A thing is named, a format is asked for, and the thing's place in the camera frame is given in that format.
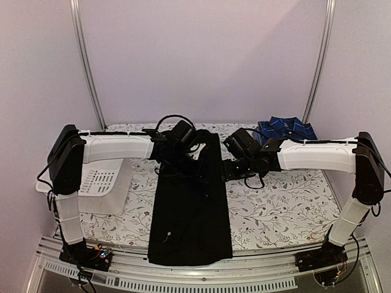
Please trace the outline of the black long sleeve shirt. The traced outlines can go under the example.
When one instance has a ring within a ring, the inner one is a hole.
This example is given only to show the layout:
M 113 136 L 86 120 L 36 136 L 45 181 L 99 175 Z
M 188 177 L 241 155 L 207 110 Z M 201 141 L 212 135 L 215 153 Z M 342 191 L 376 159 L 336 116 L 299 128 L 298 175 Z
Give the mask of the black long sleeve shirt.
M 197 131 L 204 173 L 188 177 L 163 162 L 152 212 L 148 260 L 162 266 L 206 266 L 233 256 L 219 136 Z

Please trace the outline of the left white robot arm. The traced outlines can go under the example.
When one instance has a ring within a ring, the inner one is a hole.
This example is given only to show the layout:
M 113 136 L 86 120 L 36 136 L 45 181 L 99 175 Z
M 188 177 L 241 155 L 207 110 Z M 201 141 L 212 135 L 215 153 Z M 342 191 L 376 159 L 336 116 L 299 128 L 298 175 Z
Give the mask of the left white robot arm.
M 148 159 L 172 167 L 180 175 L 203 179 L 206 168 L 200 157 L 206 148 L 200 131 L 185 117 L 171 129 L 144 128 L 139 132 L 91 132 L 66 125 L 49 152 L 46 167 L 38 174 L 49 207 L 55 210 L 67 247 L 78 265 L 91 259 L 83 246 L 81 213 L 117 215 L 125 207 L 131 186 L 133 159 Z

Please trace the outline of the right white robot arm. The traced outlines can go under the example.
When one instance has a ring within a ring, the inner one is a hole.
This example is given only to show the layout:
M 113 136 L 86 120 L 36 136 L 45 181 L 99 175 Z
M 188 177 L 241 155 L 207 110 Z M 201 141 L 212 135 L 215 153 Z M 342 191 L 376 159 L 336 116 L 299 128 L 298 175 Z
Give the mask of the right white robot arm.
M 244 128 L 224 140 L 234 160 L 224 160 L 226 181 L 247 179 L 269 172 L 320 169 L 352 173 L 356 176 L 351 197 L 329 228 L 322 248 L 316 253 L 321 266 L 329 266 L 369 213 L 384 197 L 384 162 L 371 135 L 360 132 L 344 140 L 269 139 L 260 145 Z

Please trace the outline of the blue plaid folded shirt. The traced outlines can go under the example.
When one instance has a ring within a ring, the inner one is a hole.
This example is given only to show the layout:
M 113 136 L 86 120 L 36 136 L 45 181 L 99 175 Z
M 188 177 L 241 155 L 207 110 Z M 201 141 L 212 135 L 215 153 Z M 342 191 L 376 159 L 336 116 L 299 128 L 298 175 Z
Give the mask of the blue plaid folded shirt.
M 259 121 L 253 137 L 261 145 L 268 139 L 292 137 L 298 140 L 317 140 L 310 123 L 303 123 L 297 117 L 277 118 L 271 117 L 269 121 Z

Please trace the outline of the floral patterned table cloth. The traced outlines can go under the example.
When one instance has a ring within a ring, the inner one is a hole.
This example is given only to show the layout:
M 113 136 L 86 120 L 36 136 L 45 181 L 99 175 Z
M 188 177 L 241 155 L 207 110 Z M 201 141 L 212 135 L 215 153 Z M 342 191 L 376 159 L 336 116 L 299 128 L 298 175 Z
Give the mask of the floral patterned table cloth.
M 121 213 L 80 215 L 86 239 L 118 247 L 148 247 L 158 164 L 133 159 L 131 165 L 133 179 Z M 230 181 L 226 189 L 235 251 L 322 242 L 340 213 L 321 170 L 271 172 L 263 179 Z

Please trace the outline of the white plastic basket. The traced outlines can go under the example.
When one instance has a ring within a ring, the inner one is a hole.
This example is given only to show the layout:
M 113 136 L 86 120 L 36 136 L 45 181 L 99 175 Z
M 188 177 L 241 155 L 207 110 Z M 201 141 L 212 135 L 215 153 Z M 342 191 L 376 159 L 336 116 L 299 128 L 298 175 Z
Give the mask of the white plastic basket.
M 71 215 L 122 213 L 131 185 L 133 171 L 129 159 L 91 162 L 82 166 L 81 185 L 77 195 L 56 199 L 56 206 Z

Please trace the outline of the aluminium front rail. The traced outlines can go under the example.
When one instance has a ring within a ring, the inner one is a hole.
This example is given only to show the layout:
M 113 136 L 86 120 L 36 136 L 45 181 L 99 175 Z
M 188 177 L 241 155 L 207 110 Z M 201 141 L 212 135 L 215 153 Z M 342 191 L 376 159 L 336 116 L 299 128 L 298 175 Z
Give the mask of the aluminium front rail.
M 346 245 L 342 282 L 326 286 L 316 272 L 300 272 L 295 249 L 236 251 L 203 267 L 150 264 L 146 250 L 117 246 L 108 272 L 93 271 L 92 286 L 78 280 L 74 265 L 59 260 L 62 244 L 43 236 L 33 258 L 25 292 L 386 292 L 364 238 Z

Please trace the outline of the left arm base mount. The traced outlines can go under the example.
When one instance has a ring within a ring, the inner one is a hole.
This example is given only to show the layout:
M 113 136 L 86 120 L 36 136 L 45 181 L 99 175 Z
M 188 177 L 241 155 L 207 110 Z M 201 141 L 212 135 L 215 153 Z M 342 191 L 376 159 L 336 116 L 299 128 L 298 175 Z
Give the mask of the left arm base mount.
M 108 272 L 112 262 L 112 251 L 107 248 L 88 247 L 84 243 L 64 245 L 59 259 L 82 268 Z

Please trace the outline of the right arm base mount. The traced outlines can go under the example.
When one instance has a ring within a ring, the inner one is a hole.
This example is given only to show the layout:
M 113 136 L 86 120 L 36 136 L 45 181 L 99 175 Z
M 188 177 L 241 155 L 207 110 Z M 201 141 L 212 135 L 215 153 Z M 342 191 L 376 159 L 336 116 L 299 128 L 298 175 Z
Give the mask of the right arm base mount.
M 348 260 L 345 246 L 325 241 L 320 248 L 302 251 L 294 255 L 295 266 L 300 272 L 333 266 Z

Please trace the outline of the right aluminium frame post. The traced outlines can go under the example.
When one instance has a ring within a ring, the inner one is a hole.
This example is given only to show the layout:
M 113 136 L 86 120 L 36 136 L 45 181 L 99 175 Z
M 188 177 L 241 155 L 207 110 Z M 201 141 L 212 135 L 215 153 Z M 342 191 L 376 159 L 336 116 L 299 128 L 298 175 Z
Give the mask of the right aluminium frame post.
M 326 1 L 326 11 L 324 16 L 323 31 L 321 34 L 320 48 L 318 51 L 318 57 L 316 59 L 315 71 L 313 74 L 309 95 L 305 104 L 302 121 L 308 123 L 312 114 L 313 107 L 315 105 L 316 95 L 321 82 L 324 64 L 326 62 L 327 51 L 329 48 L 329 42 L 332 34 L 332 27 L 334 22 L 336 0 Z

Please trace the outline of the aluminium frame post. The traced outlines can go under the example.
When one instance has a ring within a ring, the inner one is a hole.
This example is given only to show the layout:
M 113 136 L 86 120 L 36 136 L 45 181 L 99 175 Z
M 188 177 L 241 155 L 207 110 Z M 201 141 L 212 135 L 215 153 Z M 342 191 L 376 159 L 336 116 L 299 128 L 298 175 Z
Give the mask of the aluminium frame post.
M 313 107 L 315 105 L 316 95 L 321 82 L 324 64 L 326 62 L 327 51 L 329 48 L 329 42 L 332 34 L 332 27 L 334 22 L 336 0 L 326 1 L 326 11 L 324 16 L 323 31 L 321 34 L 320 48 L 318 51 L 318 57 L 316 59 L 315 71 L 313 74 L 309 95 L 305 104 L 302 121 L 308 123 L 312 114 Z
M 90 60 L 87 52 L 86 38 L 84 36 L 84 30 L 82 26 L 80 3 L 77 0 L 70 0 L 69 3 L 70 3 L 71 18 L 73 22 L 75 37 L 76 37 L 76 43 L 78 46 L 78 51 L 81 59 L 81 66 L 86 80 L 86 86 L 89 92 L 93 111 L 95 113 L 100 128 L 106 129 L 107 125 L 104 119 L 103 110 L 98 97 L 97 88 L 93 78 L 92 68 L 90 65 Z

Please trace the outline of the left aluminium frame post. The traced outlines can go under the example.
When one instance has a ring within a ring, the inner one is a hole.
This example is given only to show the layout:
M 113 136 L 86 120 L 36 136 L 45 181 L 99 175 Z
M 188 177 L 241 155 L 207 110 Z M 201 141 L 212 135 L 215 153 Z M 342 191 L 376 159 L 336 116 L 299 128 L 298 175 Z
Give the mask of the left aluminium frame post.
M 73 22 L 75 37 L 76 37 L 76 43 L 78 46 L 78 51 L 81 59 L 81 66 L 86 80 L 86 86 L 89 92 L 93 111 L 95 113 L 100 128 L 106 129 L 107 125 L 104 119 L 103 110 L 98 97 L 97 88 L 93 78 L 92 68 L 90 65 L 90 60 L 87 52 L 86 38 L 84 36 L 84 30 L 82 26 L 80 3 L 77 0 L 70 0 L 69 3 L 70 3 L 71 18 Z

